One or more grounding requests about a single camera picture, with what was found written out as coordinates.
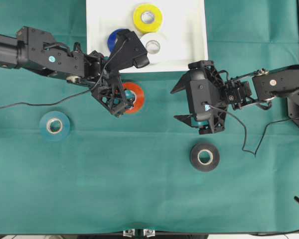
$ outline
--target metal bracket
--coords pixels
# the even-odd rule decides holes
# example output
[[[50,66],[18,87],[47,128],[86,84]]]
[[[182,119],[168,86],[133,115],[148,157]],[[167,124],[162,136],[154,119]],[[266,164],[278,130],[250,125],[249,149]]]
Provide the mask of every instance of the metal bracket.
[[[143,229],[143,235],[144,235],[144,237],[147,237],[147,238],[155,237],[155,230]]]
[[[126,231],[123,231],[123,236],[128,237],[128,238],[134,237],[135,236],[135,229],[128,229]]]

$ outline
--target white tray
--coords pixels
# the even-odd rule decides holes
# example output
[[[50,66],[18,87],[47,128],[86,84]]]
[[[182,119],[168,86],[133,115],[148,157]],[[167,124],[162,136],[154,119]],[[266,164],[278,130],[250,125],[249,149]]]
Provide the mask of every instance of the white tray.
[[[133,24],[134,9],[141,3],[152,3],[162,11],[159,32],[168,39],[170,60],[121,73],[187,71],[189,63],[208,59],[204,0],[86,0],[88,53],[96,50],[109,56],[107,39],[118,28],[141,37]]]

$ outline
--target tape roll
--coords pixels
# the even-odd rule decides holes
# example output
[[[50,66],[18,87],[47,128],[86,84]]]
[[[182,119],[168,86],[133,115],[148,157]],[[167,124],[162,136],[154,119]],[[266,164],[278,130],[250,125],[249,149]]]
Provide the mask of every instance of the tape roll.
[[[145,3],[134,10],[133,21],[141,33],[156,32],[163,22],[163,15],[158,7]]]
[[[116,40],[117,40],[116,33],[118,33],[119,31],[122,31],[122,30],[124,30],[124,29],[122,29],[122,28],[117,29],[117,30],[113,31],[113,32],[109,35],[109,38],[108,38],[108,48],[109,48],[110,52],[113,51],[114,46],[115,46],[115,43],[116,43]]]
[[[166,60],[168,44],[166,37],[160,33],[148,33],[141,37],[141,42],[148,51],[148,59],[151,64]]]
[[[143,107],[145,103],[144,91],[139,85],[131,82],[124,83],[123,88],[125,91],[125,95],[128,99],[134,98],[133,101],[134,106],[130,109],[127,109],[125,113],[135,114]]]
[[[46,140],[60,141],[70,133],[70,120],[62,112],[50,111],[41,118],[39,128]]]
[[[202,172],[215,169],[219,163],[218,149],[209,143],[198,143],[190,152],[190,162],[194,168]]]

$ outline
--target red tape roll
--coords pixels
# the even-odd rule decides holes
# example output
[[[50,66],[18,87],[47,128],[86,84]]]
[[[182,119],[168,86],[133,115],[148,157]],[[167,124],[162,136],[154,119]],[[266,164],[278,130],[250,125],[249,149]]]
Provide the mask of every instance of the red tape roll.
[[[134,107],[126,110],[125,113],[135,114],[143,107],[143,105],[145,103],[144,91],[142,90],[142,88],[139,85],[137,85],[135,83],[131,83],[131,82],[124,83],[123,88],[124,88],[124,90],[131,91],[135,95],[135,101],[133,102]]]

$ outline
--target green cloth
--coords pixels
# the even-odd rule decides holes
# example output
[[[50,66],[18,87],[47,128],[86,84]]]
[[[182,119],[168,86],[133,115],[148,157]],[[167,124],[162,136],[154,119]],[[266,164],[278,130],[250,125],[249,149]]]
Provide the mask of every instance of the green cloth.
[[[231,76],[299,63],[296,0],[206,0],[210,59]],[[83,0],[0,0],[0,33],[23,25],[86,49]],[[102,10],[95,9],[95,14]],[[181,72],[126,74],[145,91],[144,108],[117,119],[90,95],[55,107],[0,111],[0,234],[91,234],[128,228],[177,232],[272,232],[299,228],[299,129],[271,126],[257,158],[241,151],[243,129],[199,135],[175,120],[188,113],[185,91],[169,92]],[[0,106],[52,103],[84,88],[26,70],[0,69]],[[49,111],[64,112],[72,130],[61,142],[38,129]],[[254,149],[266,123],[287,117],[286,101],[269,111],[235,111]],[[215,144],[218,167],[189,161],[197,142]]]

